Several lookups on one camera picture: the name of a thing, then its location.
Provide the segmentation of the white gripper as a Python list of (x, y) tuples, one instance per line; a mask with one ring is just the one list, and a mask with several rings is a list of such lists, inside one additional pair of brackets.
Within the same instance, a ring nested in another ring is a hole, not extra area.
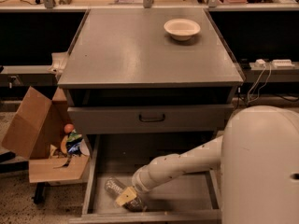
[[(153, 179), (150, 177), (147, 165), (142, 166), (134, 173), (132, 184), (136, 191), (140, 193), (147, 193), (153, 189)], [(117, 197), (116, 204), (118, 206), (124, 206), (137, 197), (137, 193), (133, 187), (125, 188)]]

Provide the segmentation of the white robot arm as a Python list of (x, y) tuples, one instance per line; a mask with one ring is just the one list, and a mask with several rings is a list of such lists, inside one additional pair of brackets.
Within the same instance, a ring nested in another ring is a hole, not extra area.
[(299, 114), (267, 105), (239, 111), (222, 136), (200, 147), (139, 168), (116, 203), (217, 165), (222, 224), (299, 224)]

